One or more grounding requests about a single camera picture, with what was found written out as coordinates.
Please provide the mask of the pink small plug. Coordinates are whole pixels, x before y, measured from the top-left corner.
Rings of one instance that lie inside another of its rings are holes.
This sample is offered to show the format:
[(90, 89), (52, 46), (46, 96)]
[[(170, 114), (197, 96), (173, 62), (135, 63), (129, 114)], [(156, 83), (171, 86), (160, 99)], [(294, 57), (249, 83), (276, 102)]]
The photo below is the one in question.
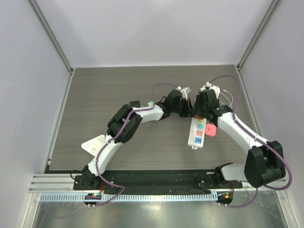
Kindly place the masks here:
[(205, 135), (209, 136), (209, 137), (214, 137), (216, 136), (216, 132), (217, 132), (217, 127), (213, 124), (206, 124), (205, 127)]

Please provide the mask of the white power strip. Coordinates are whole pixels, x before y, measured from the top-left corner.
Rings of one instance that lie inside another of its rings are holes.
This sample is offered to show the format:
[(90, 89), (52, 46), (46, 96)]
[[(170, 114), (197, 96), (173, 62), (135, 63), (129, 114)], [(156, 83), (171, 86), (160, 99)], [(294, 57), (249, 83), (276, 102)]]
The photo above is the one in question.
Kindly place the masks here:
[(204, 145), (206, 119), (192, 118), (187, 145), (192, 149), (201, 149)]

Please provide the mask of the black cube socket adapter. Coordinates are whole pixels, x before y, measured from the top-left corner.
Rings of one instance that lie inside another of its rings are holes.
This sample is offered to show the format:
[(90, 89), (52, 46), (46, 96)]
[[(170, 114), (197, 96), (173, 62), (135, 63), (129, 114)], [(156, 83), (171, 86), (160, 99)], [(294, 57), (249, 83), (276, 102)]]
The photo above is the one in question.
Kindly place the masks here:
[(130, 101), (130, 102), (129, 102), (129, 105), (130, 105), (131, 107), (136, 107), (136, 108), (141, 107), (141, 104), (140, 104), (140, 101), (139, 101), (139, 100)]

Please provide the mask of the white triangular power socket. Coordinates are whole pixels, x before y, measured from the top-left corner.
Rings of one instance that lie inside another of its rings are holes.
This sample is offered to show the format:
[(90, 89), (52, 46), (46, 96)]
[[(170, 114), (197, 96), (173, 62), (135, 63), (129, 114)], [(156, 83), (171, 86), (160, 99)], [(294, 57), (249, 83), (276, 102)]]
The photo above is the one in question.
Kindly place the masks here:
[(105, 136), (99, 135), (81, 144), (81, 148), (89, 154), (96, 156), (105, 142)]

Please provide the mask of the brown cube adapter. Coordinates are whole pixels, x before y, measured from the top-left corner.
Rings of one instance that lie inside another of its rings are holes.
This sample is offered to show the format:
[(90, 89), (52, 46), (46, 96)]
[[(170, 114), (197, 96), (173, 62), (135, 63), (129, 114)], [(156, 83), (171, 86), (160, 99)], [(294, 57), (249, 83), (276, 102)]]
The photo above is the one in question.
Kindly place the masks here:
[(204, 119), (204, 117), (200, 117), (200, 116), (198, 116), (198, 115), (194, 115), (193, 117), (196, 118), (196, 119), (200, 119), (200, 120), (203, 120), (203, 119)]

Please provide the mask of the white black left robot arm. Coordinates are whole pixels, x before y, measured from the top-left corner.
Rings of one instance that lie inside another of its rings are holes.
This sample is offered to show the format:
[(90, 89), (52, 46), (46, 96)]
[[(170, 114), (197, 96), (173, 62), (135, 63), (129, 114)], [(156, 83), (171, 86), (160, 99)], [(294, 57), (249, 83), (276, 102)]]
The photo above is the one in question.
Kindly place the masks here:
[(81, 144), (81, 148), (94, 158), (75, 176), (75, 186), (95, 190), (104, 180), (100, 177), (114, 153), (131, 140), (142, 123), (160, 121), (178, 113), (181, 117), (189, 117), (192, 112), (188, 98), (189, 87), (173, 89), (160, 101), (147, 107), (123, 105), (107, 124), (105, 135), (97, 136)]

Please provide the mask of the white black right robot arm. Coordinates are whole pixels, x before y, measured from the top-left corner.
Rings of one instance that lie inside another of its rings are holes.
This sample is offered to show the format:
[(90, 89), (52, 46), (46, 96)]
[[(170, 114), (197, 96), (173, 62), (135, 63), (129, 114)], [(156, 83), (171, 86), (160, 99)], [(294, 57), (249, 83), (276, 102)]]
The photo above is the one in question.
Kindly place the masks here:
[(213, 89), (199, 92), (192, 114), (223, 130), (247, 155), (243, 165), (227, 163), (216, 168), (214, 182), (218, 187), (225, 188), (231, 181), (239, 180), (259, 188), (286, 176), (282, 145), (260, 137), (237, 118), (229, 106), (220, 105)]

